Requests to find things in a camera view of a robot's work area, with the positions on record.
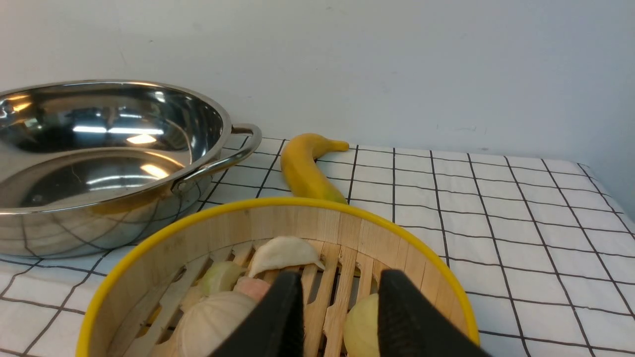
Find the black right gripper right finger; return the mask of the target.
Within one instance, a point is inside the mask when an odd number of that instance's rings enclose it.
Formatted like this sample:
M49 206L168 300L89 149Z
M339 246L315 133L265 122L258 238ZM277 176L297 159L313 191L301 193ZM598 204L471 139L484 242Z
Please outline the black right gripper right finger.
M381 272L378 304L381 357L487 357L423 296L401 270Z

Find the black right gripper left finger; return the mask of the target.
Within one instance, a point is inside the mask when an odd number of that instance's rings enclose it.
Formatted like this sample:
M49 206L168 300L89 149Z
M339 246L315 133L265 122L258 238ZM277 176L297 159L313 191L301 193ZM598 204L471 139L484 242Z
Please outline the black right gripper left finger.
M278 274L268 292L211 357L302 357L303 287L299 273Z

